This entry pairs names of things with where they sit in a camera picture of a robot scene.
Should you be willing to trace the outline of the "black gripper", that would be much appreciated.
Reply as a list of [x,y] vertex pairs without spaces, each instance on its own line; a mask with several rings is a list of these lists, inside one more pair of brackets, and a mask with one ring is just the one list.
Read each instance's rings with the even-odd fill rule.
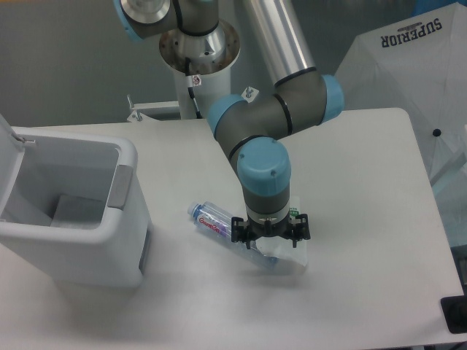
[[299,241],[307,241],[311,238],[307,214],[284,217],[280,221],[256,222],[250,216],[247,218],[247,221],[241,217],[231,219],[231,241],[242,242],[247,249],[251,249],[252,241],[262,237],[277,236],[291,240],[293,248],[297,247]]

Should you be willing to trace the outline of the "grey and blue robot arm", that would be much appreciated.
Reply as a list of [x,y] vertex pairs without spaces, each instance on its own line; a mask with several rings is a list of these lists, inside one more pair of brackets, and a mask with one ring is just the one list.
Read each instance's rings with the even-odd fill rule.
[[289,1],[246,1],[245,7],[274,84],[271,96],[248,101],[211,93],[201,111],[200,88],[239,55],[239,40],[220,19],[216,1],[116,1],[126,33],[159,36],[165,62],[182,74],[192,117],[205,118],[242,186],[247,216],[231,221],[231,239],[250,245],[280,237],[293,244],[310,237],[307,215],[289,214],[291,165],[281,139],[321,125],[344,108],[335,77],[314,64]]

